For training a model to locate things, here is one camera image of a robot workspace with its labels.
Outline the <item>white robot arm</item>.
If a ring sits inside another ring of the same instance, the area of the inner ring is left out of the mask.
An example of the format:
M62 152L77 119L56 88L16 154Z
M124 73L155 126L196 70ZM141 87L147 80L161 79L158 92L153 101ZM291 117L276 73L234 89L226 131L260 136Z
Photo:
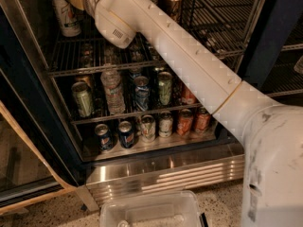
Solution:
M206 110L243 145L241 227L303 227L303 108L242 80L151 0L73 0L110 43L141 33Z

